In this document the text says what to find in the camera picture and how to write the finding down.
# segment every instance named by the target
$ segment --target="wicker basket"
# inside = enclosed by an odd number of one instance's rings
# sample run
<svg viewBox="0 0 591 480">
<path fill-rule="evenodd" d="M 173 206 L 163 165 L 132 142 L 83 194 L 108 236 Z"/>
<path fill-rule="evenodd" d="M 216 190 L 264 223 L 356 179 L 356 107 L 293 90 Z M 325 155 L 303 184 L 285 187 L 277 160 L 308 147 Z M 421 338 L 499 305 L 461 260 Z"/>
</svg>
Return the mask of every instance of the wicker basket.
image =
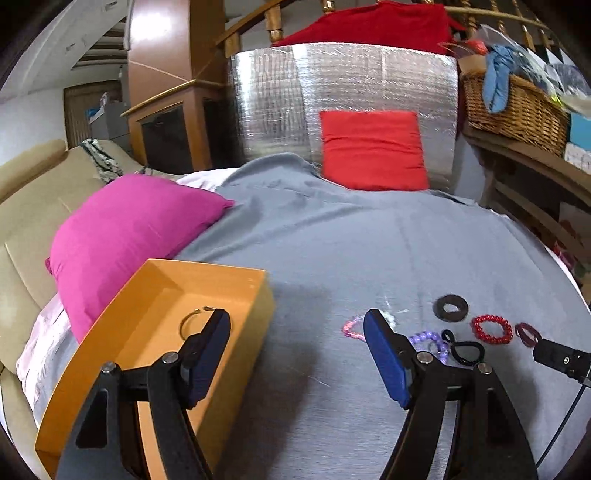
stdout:
<svg viewBox="0 0 591 480">
<path fill-rule="evenodd" d="M 569 116 L 533 83 L 511 75 L 509 101 L 501 113 L 489 113 L 482 101 L 485 72 L 462 74 L 470 126 L 515 138 L 563 158 Z"/>
</svg>

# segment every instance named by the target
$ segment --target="red fabric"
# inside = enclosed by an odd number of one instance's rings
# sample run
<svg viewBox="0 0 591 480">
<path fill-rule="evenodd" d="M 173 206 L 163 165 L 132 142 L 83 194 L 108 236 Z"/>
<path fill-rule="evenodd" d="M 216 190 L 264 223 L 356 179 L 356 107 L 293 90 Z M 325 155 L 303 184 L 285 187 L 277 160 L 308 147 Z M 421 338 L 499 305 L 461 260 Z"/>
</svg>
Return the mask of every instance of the red fabric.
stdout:
<svg viewBox="0 0 591 480">
<path fill-rule="evenodd" d="M 314 42 L 366 43 L 445 55 L 447 50 L 438 43 L 453 41 L 451 21 L 443 5 L 381 2 L 324 15 L 273 46 Z"/>
<path fill-rule="evenodd" d="M 353 190 L 425 190 L 416 112 L 320 112 L 322 175 Z"/>
</svg>

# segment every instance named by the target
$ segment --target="purple beaded bracelet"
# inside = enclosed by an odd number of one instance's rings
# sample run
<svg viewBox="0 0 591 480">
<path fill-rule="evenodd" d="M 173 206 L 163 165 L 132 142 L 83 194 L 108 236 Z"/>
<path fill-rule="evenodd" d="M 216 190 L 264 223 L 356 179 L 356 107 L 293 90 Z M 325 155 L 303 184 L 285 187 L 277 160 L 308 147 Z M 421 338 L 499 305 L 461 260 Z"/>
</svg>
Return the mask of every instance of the purple beaded bracelet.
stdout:
<svg viewBox="0 0 591 480">
<path fill-rule="evenodd" d="M 447 357 L 449 356 L 449 345 L 445 340 L 441 338 L 437 332 L 431 330 L 425 330 L 424 332 L 417 333 L 416 335 L 408 337 L 408 340 L 415 345 L 416 343 L 426 342 L 432 340 L 437 347 L 437 353 L 435 356 L 439 359 L 442 364 L 447 363 Z"/>
<path fill-rule="evenodd" d="M 357 340 L 361 340 L 362 342 L 365 341 L 365 336 L 363 333 L 358 333 L 353 330 L 353 327 L 363 321 L 363 317 L 361 315 L 356 315 L 352 319 L 348 320 L 343 325 L 343 333 L 345 336 L 349 338 L 355 338 Z M 447 363 L 447 357 L 449 356 L 449 345 L 445 340 L 441 338 L 441 336 L 437 332 L 432 332 L 431 330 L 425 330 L 424 332 L 417 333 L 416 335 L 412 335 L 408 337 L 408 340 L 415 345 L 416 343 L 426 342 L 427 340 L 431 340 L 435 343 L 437 347 L 437 352 L 435 356 L 439 359 L 442 364 Z"/>
</svg>

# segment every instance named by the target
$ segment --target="orange box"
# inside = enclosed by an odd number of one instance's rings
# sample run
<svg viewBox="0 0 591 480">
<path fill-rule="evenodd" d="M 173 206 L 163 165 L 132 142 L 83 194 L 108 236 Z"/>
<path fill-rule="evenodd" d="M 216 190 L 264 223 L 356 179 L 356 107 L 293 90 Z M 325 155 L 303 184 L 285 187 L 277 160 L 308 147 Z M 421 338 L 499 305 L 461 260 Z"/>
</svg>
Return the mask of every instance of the orange box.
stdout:
<svg viewBox="0 0 591 480">
<path fill-rule="evenodd" d="M 231 321 L 230 338 L 207 397 L 188 411 L 203 454 L 215 468 L 273 314 L 267 274 L 252 268 L 148 260 L 91 328 L 51 396 L 35 450 L 52 478 L 100 366 L 115 361 L 122 369 L 144 367 L 177 351 L 184 343 L 179 332 L 182 319 L 204 306 L 225 309 Z M 183 326 L 183 336 L 200 332 L 210 316 L 211 312 L 193 315 Z M 150 407 L 138 407 L 150 476 L 164 480 Z"/>
</svg>

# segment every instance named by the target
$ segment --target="silver foil panel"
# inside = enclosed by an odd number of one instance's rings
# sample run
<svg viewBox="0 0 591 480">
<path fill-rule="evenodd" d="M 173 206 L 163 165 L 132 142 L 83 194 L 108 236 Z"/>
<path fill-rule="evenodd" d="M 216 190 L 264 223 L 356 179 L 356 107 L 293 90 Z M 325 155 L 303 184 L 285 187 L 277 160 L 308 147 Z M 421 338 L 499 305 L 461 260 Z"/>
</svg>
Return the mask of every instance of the silver foil panel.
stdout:
<svg viewBox="0 0 591 480">
<path fill-rule="evenodd" d="M 418 112 L 432 188 L 452 175 L 457 71 L 452 57 L 404 48 L 310 43 L 230 59 L 244 161 L 292 152 L 322 166 L 322 110 Z"/>
</svg>

